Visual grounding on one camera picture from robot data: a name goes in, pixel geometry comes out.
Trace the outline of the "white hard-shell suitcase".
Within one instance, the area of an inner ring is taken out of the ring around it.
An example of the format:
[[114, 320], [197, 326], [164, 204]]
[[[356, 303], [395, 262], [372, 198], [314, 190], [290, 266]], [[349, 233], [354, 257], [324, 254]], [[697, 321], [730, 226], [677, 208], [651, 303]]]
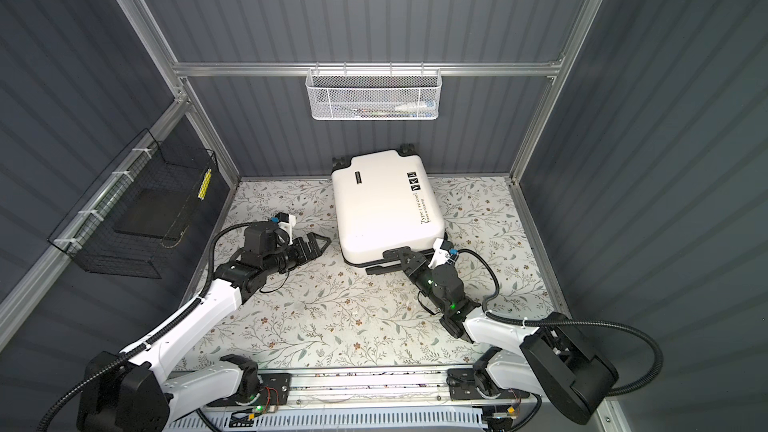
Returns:
[[388, 250], [431, 251], [446, 223], [415, 146], [408, 143], [333, 160], [331, 181], [344, 261], [367, 269], [387, 264]]

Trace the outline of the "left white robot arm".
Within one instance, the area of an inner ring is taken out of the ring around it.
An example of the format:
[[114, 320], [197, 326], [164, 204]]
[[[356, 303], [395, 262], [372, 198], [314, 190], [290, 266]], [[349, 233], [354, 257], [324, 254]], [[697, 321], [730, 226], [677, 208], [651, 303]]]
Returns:
[[226, 354], [211, 366], [177, 378], [181, 359], [220, 320], [262, 291], [273, 275], [288, 275], [320, 258], [331, 240], [292, 237], [275, 222], [244, 224], [245, 243], [220, 264], [203, 290], [147, 335], [118, 354], [102, 352], [76, 388], [80, 431], [161, 431], [205, 405], [229, 399], [262, 411], [278, 396], [250, 358]]

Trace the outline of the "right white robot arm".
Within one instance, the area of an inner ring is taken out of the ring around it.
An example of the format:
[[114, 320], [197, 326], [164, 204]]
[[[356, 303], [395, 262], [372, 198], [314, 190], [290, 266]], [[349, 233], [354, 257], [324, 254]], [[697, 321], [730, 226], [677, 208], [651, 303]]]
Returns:
[[481, 302], [468, 297], [455, 267], [463, 254], [489, 266], [476, 252], [441, 240], [429, 256], [400, 247], [384, 251], [383, 258], [399, 262], [395, 268], [433, 304], [429, 313], [439, 317], [449, 335], [488, 346], [472, 367], [480, 395], [495, 398], [518, 389], [544, 396], [563, 416], [585, 424], [618, 381], [616, 368], [577, 327], [533, 327], [526, 320], [513, 325], [493, 318], [487, 306], [500, 292], [498, 278], [490, 274], [494, 290]]

